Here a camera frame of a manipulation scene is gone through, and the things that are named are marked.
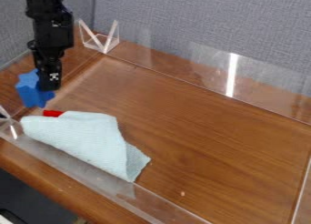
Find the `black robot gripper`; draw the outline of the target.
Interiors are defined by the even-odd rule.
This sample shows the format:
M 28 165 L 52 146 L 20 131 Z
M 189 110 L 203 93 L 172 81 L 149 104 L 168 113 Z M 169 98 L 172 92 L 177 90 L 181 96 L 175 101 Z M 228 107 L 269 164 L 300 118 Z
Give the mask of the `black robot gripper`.
M 25 15 L 33 21 L 33 39 L 26 46 L 33 55 L 41 91 L 54 91 L 61 87 L 60 58 L 74 45 L 73 12 L 62 1 L 25 0 Z M 56 60 L 41 60 L 40 57 Z

